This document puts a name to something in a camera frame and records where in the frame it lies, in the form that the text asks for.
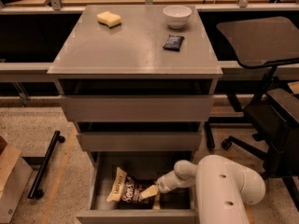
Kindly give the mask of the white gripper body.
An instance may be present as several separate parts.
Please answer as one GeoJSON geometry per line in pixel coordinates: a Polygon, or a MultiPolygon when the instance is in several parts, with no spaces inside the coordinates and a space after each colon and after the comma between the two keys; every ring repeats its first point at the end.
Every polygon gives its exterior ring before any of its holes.
{"type": "Polygon", "coordinates": [[[174,171],[171,171],[161,177],[156,181],[158,190],[161,193],[168,193],[174,189],[184,188],[186,181],[181,179],[174,171]]]}

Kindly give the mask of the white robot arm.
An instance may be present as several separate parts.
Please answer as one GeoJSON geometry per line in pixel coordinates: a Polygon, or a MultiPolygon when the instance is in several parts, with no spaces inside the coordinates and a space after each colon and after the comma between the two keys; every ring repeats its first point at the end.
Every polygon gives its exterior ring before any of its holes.
{"type": "Polygon", "coordinates": [[[197,164],[177,161],[139,198],[189,187],[195,189],[200,224],[249,224],[244,204],[259,203],[265,195],[265,183],[256,171],[219,155],[207,155],[197,164]]]}

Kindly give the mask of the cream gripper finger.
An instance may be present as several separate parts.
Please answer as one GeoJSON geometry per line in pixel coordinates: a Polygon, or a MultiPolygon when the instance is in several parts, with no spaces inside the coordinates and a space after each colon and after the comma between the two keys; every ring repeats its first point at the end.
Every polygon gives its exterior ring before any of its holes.
{"type": "Polygon", "coordinates": [[[147,189],[143,190],[140,194],[139,194],[139,198],[141,200],[153,197],[155,195],[157,195],[159,193],[159,189],[156,185],[151,185],[150,187],[148,187],[147,189]]]}

